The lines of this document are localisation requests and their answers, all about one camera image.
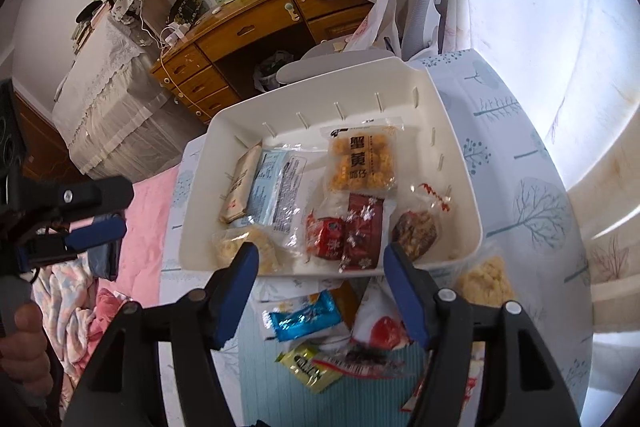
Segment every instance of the box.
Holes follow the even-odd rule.
[[[178,252],[182,268],[219,268],[211,235],[225,228],[218,214],[229,189],[227,174],[233,174],[238,158],[246,152],[242,143],[263,140],[264,147],[283,143],[326,147],[322,127],[398,116],[404,124],[398,133],[398,183],[429,182],[438,192],[446,192],[450,185],[454,203],[448,228],[430,250],[430,258],[437,261],[418,259],[415,266],[431,269],[468,261],[481,243],[482,227],[458,140],[429,73],[389,57],[290,84],[215,115],[200,153],[182,228]],[[402,208],[404,202],[398,197]],[[338,273],[337,262],[316,258],[307,262],[303,255],[276,275],[368,277],[381,275],[382,267],[381,258],[376,269]]]

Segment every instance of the drawer handle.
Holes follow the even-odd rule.
[[[245,26],[244,28],[240,28],[240,31],[238,32],[238,37],[247,35],[247,33],[250,33],[254,30],[255,30],[255,26],[253,24],[251,26]]]
[[[292,4],[292,3],[287,2],[287,3],[284,5],[284,9],[285,9],[286,11],[288,11],[288,12],[289,12],[289,15],[291,16],[291,20],[292,20],[292,21],[294,21],[294,22],[295,22],[295,21],[299,21],[299,20],[300,20],[300,15],[298,15],[298,14],[296,13],[296,9],[293,7],[293,4]]]

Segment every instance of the red snack wrapper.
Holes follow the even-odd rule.
[[[384,200],[381,198],[349,194],[349,210],[345,219],[346,238],[340,271],[378,266],[383,203]]]
[[[344,250],[344,221],[340,217],[316,219],[311,212],[306,218],[306,252],[338,261]]]

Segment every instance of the white plastic bag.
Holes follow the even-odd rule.
[[[396,0],[377,0],[343,52],[380,48],[400,56],[400,39],[396,25]]]

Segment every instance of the snack package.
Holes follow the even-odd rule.
[[[404,378],[410,375],[402,360],[393,360],[385,353],[357,345],[334,354],[318,353],[314,357],[314,363],[349,377],[370,380]]]
[[[273,230],[284,238],[282,246],[303,253],[305,209],[314,198],[321,198],[326,151],[285,146],[286,161],[273,214]]]
[[[392,200],[349,194],[340,272],[378,266],[382,245],[387,244],[389,218],[395,205]]]
[[[222,230],[213,234],[211,239],[218,265],[221,268],[226,268],[231,264],[243,243],[253,243],[258,248],[260,255],[258,275],[274,273],[281,268],[276,256],[275,245],[265,229],[261,227],[250,225],[238,229]]]
[[[341,217],[306,216],[306,253],[338,261],[344,251],[344,220]]]
[[[431,363],[431,354],[433,351],[430,351],[429,361],[427,363],[427,370],[429,364]],[[484,343],[473,343],[473,348],[471,351],[471,362],[469,363],[469,374],[466,377],[466,387],[465,387],[465,398],[462,402],[462,410],[465,410],[466,404],[471,400],[471,394],[475,389],[476,385],[478,385],[478,381],[480,380],[480,376],[482,375],[482,369],[484,367]],[[409,399],[404,403],[404,405],[400,408],[402,412],[413,412],[415,409],[415,404],[418,402],[418,397],[422,392],[422,388],[424,387],[424,382],[426,380],[427,374],[418,380],[418,384],[414,388],[414,392],[409,397]]]
[[[355,320],[356,311],[358,309],[358,298],[348,281],[343,281],[342,284],[332,290],[329,290],[332,298],[340,312],[340,317],[344,322],[344,327],[339,328],[340,324],[335,327],[327,328],[325,330],[318,331],[318,334],[311,333],[304,337],[307,339],[316,339],[322,337],[340,337],[343,338],[346,332],[346,338],[351,336],[351,328]],[[251,306],[254,309],[256,315],[258,315],[258,327],[260,334],[264,340],[271,340],[276,338],[276,331],[273,327],[273,321],[271,319],[271,313],[279,313],[284,315],[290,315],[294,312],[302,311],[303,309],[311,306],[316,301],[320,293],[313,295],[306,295],[301,297],[293,297],[290,299],[275,301],[275,302],[258,302],[251,299]]]
[[[423,256],[442,234],[441,220],[450,213],[450,198],[442,198],[428,185],[411,185],[413,197],[394,225],[391,241],[399,243],[410,261]]]
[[[269,313],[276,338],[281,341],[292,341],[310,333],[335,326],[342,321],[340,311],[334,298],[328,291],[320,292],[318,299],[292,313]]]
[[[327,191],[382,195],[396,185],[396,127],[335,129],[329,139]]]
[[[401,349],[410,343],[386,279],[373,277],[362,297],[351,338],[374,349]]]
[[[276,359],[314,394],[321,393],[342,376],[337,371],[313,363],[316,353],[313,347],[302,344],[288,353],[281,353]]]
[[[285,150],[262,149],[260,163],[249,194],[246,215],[233,221],[232,227],[271,225],[286,158]]]
[[[220,221],[223,223],[228,224],[244,216],[261,152],[262,146],[258,144],[251,147],[238,160],[231,188],[220,210]]]
[[[471,304],[482,306],[499,308],[505,302],[516,299],[507,279],[504,260],[498,255],[460,275],[454,289]]]

